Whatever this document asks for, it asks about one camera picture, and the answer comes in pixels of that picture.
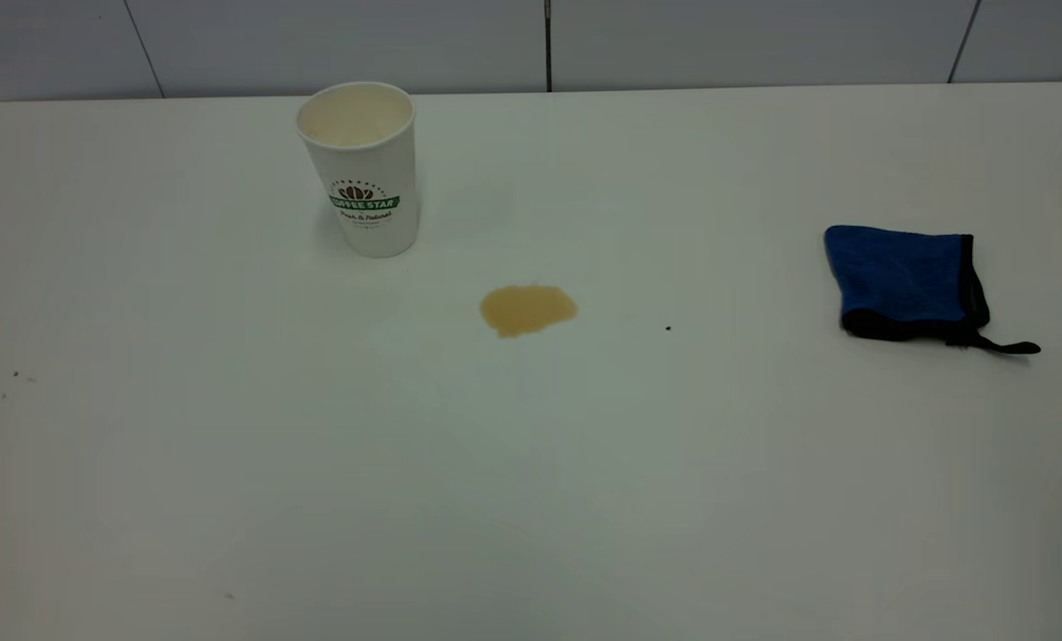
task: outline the coffee spill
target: coffee spill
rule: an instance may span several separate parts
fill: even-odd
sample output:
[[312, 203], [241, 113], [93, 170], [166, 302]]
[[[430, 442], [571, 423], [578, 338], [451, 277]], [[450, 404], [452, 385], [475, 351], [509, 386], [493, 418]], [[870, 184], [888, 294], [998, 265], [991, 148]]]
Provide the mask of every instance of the coffee spill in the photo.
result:
[[519, 288], [511, 284], [491, 292], [479, 304], [482, 319], [498, 332], [498, 337], [509, 340], [521, 334], [542, 332], [543, 329], [579, 315], [579, 306], [559, 288], [530, 284]]

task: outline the paper cup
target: paper cup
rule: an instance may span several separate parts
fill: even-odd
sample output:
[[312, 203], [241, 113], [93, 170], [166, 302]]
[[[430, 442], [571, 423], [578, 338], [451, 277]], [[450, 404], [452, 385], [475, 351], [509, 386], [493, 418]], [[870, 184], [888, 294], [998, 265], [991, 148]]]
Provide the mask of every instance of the paper cup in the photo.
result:
[[396, 256], [415, 242], [415, 105], [398, 86], [346, 82], [318, 91], [297, 133], [353, 250]]

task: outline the cup rim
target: cup rim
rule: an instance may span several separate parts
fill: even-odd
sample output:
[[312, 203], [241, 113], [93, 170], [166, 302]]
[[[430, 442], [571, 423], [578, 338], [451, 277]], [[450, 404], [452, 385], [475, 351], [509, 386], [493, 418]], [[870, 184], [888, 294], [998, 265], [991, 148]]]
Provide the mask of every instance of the cup rim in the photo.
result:
[[[392, 134], [388, 138], [382, 139], [382, 141], [369, 142], [367, 145], [341, 146], [341, 145], [330, 145], [330, 143], [327, 142], [314, 141], [313, 138], [308, 137], [306, 133], [302, 131], [302, 112], [304, 112], [304, 110], [306, 110], [306, 106], [310, 104], [310, 102], [315, 101], [316, 98], [323, 97], [323, 94], [326, 93], [331, 93], [339, 89], [343, 89], [345, 86], [383, 86], [384, 89], [391, 89], [393, 91], [396, 91], [399, 94], [401, 94], [401, 97], [408, 99], [409, 106], [412, 106], [412, 114], [409, 115], [408, 122], [405, 122], [405, 125], [400, 126], [395, 134]], [[306, 141], [307, 145], [320, 146], [322, 150], [328, 150], [331, 152], [364, 152], [367, 150], [375, 150], [377, 149], [377, 146], [383, 146], [387, 145], [389, 142], [395, 141], [395, 139], [402, 136], [406, 131], [411, 129], [413, 122], [415, 122], [415, 102], [412, 101], [411, 93], [405, 91], [404, 89], [400, 89], [399, 86], [389, 85], [388, 82], [376, 82], [374, 80], [357, 80], [353, 82], [342, 82], [342, 84], [340, 85], [326, 86], [326, 88], [318, 91], [314, 94], [311, 94], [311, 97], [308, 97], [307, 101], [304, 102], [302, 106], [299, 106], [299, 108], [297, 109], [297, 115], [295, 115], [294, 117], [294, 129], [297, 129], [297, 135], [302, 137], [303, 141]]]

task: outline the green label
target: green label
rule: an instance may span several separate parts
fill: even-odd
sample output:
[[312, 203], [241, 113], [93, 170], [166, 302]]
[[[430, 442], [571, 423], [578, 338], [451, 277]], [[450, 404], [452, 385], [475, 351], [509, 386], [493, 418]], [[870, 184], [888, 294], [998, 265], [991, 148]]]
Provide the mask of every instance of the green label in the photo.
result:
[[359, 208], [360, 210], [367, 210], [367, 208], [396, 208], [399, 207], [399, 196], [392, 198], [382, 198], [379, 201], [350, 201], [348, 198], [338, 198], [337, 196], [328, 196], [328, 200], [332, 201], [335, 206], [340, 208]]

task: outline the cleaning mitt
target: cleaning mitt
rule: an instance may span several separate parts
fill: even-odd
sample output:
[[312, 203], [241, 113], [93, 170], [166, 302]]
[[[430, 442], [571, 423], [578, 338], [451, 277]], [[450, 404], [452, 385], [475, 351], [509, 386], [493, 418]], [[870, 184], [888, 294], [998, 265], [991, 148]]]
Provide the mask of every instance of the cleaning mitt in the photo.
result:
[[1031, 342], [997, 345], [977, 332], [990, 322], [974, 273], [974, 236], [909, 235], [836, 224], [823, 235], [843, 292], [843, 329], [864, 340], [938, 337], [946, 345], [1037, 353]]

